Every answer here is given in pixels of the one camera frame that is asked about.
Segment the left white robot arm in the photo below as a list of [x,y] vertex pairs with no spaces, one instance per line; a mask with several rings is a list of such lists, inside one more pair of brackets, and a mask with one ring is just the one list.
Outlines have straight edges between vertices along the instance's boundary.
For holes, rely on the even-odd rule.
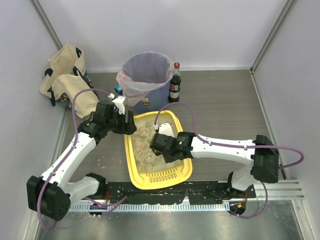
[[127,99],[118,96],[100,101],[90,119],[78,125],[75,135],[54,164],[41,176],[31,176],[26,183],[30,210],[60,221],[71,205],[89,196],[103,196],[107,191],[105,177],[88,173],[81,180],[69,183],[84,158],[109,132],[132,135],[136,130],[134,114],[126,111]]

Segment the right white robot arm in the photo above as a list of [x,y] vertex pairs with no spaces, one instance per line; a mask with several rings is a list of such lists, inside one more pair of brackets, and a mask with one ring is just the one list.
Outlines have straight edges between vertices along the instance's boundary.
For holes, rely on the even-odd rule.
[[193,132],[179,132],[177,137],[157,132],[149,147],[166,163],[177,160],[213,158],[243,164],[229,174],[224,188],[216,191],[216,198],[230,199],[242,195],[256,182],[274,184],[279,180],[279,151],[268,137],[257,135],[249,140],[226,140],[197,137]]

